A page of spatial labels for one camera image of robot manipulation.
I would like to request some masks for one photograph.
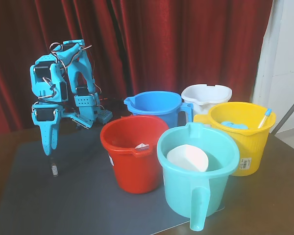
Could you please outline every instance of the white plastic scoop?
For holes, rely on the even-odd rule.
[[[170,150],[167,159],[185,170],[205,172],[208,168],[208,157],[205,152],[189,144]]]

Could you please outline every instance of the marker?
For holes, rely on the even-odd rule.
[[[259,126],[258,126],[258,129],[263,127],[265,121],[266,121],[267,118],[270,116],[271,111],[272,111],[271,109],[267,109],[264,118],[261,120],[261,123],[260,123]]]

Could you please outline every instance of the barcode label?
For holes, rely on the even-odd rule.
[[[251,158],[241,158],[240,170],[248,170],[250,168]]]

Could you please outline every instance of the red curtain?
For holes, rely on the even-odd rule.
[[[225,85],[249,101],[271,0],[112,0],[134,93]]]
[[[0,0],[0,133],[32,126],[30,108],[37,99],[29,67],[49,53],[52,42],[70,39],[93,45],[94,76],[104,97],[181,93],[204,83],[229,86],[233,100],[249,101],[271,5],[272,0]]]

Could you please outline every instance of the white label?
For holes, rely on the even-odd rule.
[[[111,165],[114,166],[112,158],[110,157],[110,155],[109,155],[109,158],[110,158]]]
[[[248,170],[250,168],[251,158],[241,158],[240,170]]]
[[[52,170],[53,176],[57,176],[58,175],[58,168],[57,168],[57,166],[55,164],[52,164],[51,170]]]
[[[149,144],[141,143],[141,144],[137,145],[135,147],[135,149],[137,149],[138,151],[143,151],[143,150],[149,149]]]

